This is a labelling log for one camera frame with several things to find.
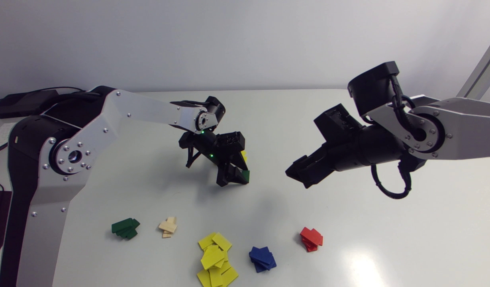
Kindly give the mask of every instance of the wooden block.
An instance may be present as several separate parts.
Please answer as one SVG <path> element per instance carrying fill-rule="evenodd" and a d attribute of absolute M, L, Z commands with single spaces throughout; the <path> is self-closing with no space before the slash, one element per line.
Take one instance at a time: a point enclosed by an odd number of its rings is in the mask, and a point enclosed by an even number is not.
<path fill-rule="evenodd" d="M 199 278 L 199 281 L 201 282 L 203 287 L 212 287 L 210 281 L 210 273 L 207 270 L 202 269 L 201 271 L 199 271 L 199 273 L 197 273 L 197 278 Z"/>
<path fill-rule="evenodd" d="M 169 223 L 176 224 L 176 217 L 175 216 L 168 217 L 166 221 Z M 171 238 L 171 237 L 172 237 L 172 233 L 170 233 L 166 230 L 163 231 L 162 238 Z"/>
<path fill-rule="evenodd" d="M 220 268 L 212 267 L 210 268 L 209 273 L 210 273 L 210 282 L 212 284 L 212 287 L 222 286 L 223 282 L 222 282 L 222 274 L 220 272 Z"/>
<path fill-rule="evenodd" d="M 220 249 L 210 250 L 209 248 L 203 255 L 201 259 L 201 264 L 205 270 L 208 270 L 210 267 L 213 267 L 220 260 L 224 259 L 223 251 Z"/>
<path fill-rule="evenodd" d="M 160 225 L 158 225 L 159 229 L 167 230 L 170 233 L 174 233 L 176 227 L 177 227 L 176 224 L 167 221 L 163 221 L 162 223 L 160 223 Z"/>
<path fill-rule="evenodd" d="M 223 258 L 219 262 L 215 263 L 215 267 L 222 268 L 222 265 L 223 265 L 224 262 L 225 262 L 225 258 Z"/>
<path fill-rule="evenodd" d="M 223 264 L 222 264 L 222 267 L 220 267 L 220 272 L 221 273 L 224 273 L 225 271 L 227 271 L 229 268 L 231 268 L 231 264 L 229 263 L 229 261 L 225 261 Z"/>
<path fill-rule="evenodd" d="M 222 274 L 222 283 L 224 286 L 230 285 L 236 278 L 238 278 L 238 272 L 231 267 Z"/>
<path fill-rule="evenodd" d="M 201 247 L 201 249 L 205 249 L 206 247 L 210 246 L 213 244 L 213 240 L 212 238 L 215 236 L 216 233 L 212 233 L 208 236 L 206 236 L 205 238 L 199 240 L 199 247 Z"/>
<path fill-rule="evenodd" d="M 225 237 L 219 233 L 215 234 L 212 238 L 213 242 L 216 243 L 223 251 L 228 251 L 231 248 L 232 244 L 229 240 L 225 239 Z"/>

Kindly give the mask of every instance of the pile of yellow blocks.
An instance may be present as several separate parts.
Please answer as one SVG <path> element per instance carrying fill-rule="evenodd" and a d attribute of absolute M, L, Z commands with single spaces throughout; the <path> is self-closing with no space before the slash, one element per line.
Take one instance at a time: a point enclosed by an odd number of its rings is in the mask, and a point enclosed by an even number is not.
<path fill-rule="evenodd" d="M 212 233 L 199 240 L 204 251 L 201 263 L 203 269 L 197 273 L 203 287 L 227 287 L 238 277 L 238 273 L 229 264 L 227 251 L 232 244 L 220 233 Z"/>

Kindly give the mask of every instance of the yellow block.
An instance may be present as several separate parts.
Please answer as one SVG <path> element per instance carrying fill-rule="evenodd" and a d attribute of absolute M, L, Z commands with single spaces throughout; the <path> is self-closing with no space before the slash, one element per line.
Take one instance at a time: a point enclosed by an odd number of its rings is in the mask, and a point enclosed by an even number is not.
<path fill-rule="evenodd" d="M 208 248 L 206 249 L 203 258 L 201 259 L 201 264 L 203 265 L 203 268 L 205 270 L 208 270 L 210 267 L 217 264 L 220 260 L 223 260 L 224 257 L 225 256 L 223 254 L 223 251 L 220 250 L 218 247 L 216 250 Z"/>
<path fill-rule="evenodd" d="M 220 273 L 220 268 L 212 267 L 210 268 L 210 282 L 212 283 L 212 287 L 222 286 L 222 274 Z"/>
<path fill-rule="evenodd" d="M 222 268 L 223 263 L 225 262 L 225 258 L 215 263 L 215 267 Z"/>
<path fill-rule="evenodd" d="M 199 278 L 203 287 L 212 287 L 212 284 L 210 283 L 210 273 L 207 270 L 202 269 L 199 271 L 199 273 L 197 273 L 197 278 Z"/>
<path fill-rule="evenodd" d="M 245 156 L 246 154 L 247 152 L 241 151 L 241 156 L 243 156 L 243 160 L 245 160 L 245 162 L 247 162 L 247 157 Z"/>
<path fill-rule="evenodd" d="M 229 242 L 229 240 L 225 239 L 222 234 L 217 233 L 215 236 L 212 238 L 214 243 L 217 243 L 217 245 L 223 250 L 223 251 L 228 251 L 229 248 L 231 248 L 232 244 Z"/>
<path fill-rule="evenodd" d="M 213 244 L 213 240 L 212 238 L 215 236 L 216 233 L 212 233 L 208 236 L 206 236 L 205 238 L 199 240 L 199 246 L 201 247 L 201 249 L 205 249 L 206 247 L 210 246 L 211 244 Z"/>
<path fill-rule="evenodd" d="M 236 278 L 238 278 L 238 272 L 234 270 L 234 268 L 229 268 L 227 271 L 225 271 L 222 274 L 222 282 L 223 285 L 226 287 L 227 285 L 230 285 L 232 281 L 234 281 Z"/>
<path fill-rule="evenodd" d="M 229 261 L 226 261 L 222 264 L 222 267 L 220 267 L 220 273 L 224 273 L 225 271 L 227 271 L 229 268 L 231 268 L 231 264 L 229 263 Z"/>

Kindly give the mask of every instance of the white table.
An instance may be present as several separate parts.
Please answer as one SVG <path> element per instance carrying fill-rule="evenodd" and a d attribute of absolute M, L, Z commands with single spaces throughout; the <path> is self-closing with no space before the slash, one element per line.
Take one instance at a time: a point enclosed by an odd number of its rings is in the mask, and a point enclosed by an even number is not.
<path fill-rule="evenodd" d="M 305 190 L 284 171 L 323 143 L 312 122 L 343 103 L 345 90 L 158 92 L 165 101 L 220 99 L 227 113 L 216 132 L 241 131 L 250 184 L 215 184 L 216 167 L 199 158 L 187 169 L 182 131 L 129 121 L 101 154 L 72 200 L 54 287 L 199 286 L 197 241 L 221 232 L 232 243 L 232 287 L 490 286 L 490 158 L 429 161 L 414 172 L 403 200 L 384 196 L 370 169 L 333 173 Z M 5 174 L 0 155 L 0 178 Z M 387 188 L 401 191 L 397 163 L 378 166 Z M 162 239 L 157 226 L 177 216 Z M 121 240 L 110 225 L 141 222 Z M 307 253 L 299 232 L 316 228 L 323 247 Z M 257 274 L 248 252 L 268 246 L 278 267 Z"/>

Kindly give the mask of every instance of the white wall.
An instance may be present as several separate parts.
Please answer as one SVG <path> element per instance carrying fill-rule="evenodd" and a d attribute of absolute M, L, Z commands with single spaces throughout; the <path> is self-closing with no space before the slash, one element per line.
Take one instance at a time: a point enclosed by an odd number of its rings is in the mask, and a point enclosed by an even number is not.
<path fill-rule="evenodd" d="M 406 94 L 455 96 L 490 43 L 490 0 L 0 0 L 0 97 L 343 88 L 396 60 Z"/>

